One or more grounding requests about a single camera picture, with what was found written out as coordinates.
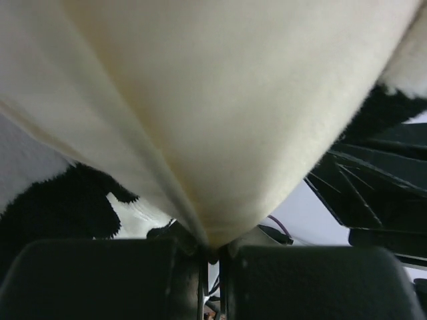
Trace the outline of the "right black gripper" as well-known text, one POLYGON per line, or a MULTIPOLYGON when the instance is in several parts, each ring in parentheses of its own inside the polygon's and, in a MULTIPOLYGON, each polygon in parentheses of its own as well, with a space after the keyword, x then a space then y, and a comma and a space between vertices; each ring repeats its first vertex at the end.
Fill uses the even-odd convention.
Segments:
POLYGON ((335 144, 304 181, 352 246, 383 247, 426 266, 426 124, 335 144))

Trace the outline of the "cream pillow with bear print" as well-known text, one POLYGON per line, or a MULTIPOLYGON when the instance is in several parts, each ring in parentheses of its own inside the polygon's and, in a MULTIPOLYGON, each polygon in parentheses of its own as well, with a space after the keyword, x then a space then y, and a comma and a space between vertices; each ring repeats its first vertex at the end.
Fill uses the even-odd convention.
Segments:
POLYGON ((377 83, 425 93, 424 1, 2 1, 1 112, 218 248, 377 83))

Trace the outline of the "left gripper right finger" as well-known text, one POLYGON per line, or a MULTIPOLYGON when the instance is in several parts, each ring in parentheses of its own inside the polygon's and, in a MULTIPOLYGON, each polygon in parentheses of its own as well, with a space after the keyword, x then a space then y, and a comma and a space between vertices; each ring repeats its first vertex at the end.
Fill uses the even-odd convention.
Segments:
POLYGON ((236 245, 220 250, 228 319, 424 319, 405 270, 378 247, 236 245))

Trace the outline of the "black white striped pillowcase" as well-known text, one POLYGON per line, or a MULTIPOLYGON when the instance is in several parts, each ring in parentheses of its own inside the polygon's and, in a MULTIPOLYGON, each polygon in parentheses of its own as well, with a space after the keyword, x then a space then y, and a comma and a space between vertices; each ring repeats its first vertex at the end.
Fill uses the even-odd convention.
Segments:
MULTIPOLYGON (((416 71, 425 78, 426 89, 426 44, 416 71)), ((363 141, 412 124, 425 112, 426 91, 413 95, 377 83, 322 157, 337 143, 363 141)), ((143 239, 170 225, 188 230, 111 175, 40 142, 1 112, 1 242, 7 259, 40 239, 143 239)))

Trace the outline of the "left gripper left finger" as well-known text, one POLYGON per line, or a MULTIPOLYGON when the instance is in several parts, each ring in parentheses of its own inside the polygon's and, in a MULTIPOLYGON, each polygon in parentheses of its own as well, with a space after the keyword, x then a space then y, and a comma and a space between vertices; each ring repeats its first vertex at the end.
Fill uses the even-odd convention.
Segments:
POLYGON ((197 245, 175 236, 44 240, 1 286, 2 319, 201 319, 197 245))

